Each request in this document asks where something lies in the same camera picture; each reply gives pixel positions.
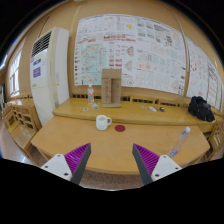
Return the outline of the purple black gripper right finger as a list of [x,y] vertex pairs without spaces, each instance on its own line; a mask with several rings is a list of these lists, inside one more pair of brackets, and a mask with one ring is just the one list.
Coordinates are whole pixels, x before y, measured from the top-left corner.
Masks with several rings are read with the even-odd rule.
[[181,167],[169,156],[159,156],[137,144],[133,145],[132,154],[144,185],[181,170]]

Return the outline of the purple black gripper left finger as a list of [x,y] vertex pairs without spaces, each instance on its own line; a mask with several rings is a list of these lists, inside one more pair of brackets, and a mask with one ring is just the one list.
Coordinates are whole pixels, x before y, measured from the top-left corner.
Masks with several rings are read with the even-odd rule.
[[90,155],[91,144],[87,143],[65,155],[56,154],[42,169],[79,185]]

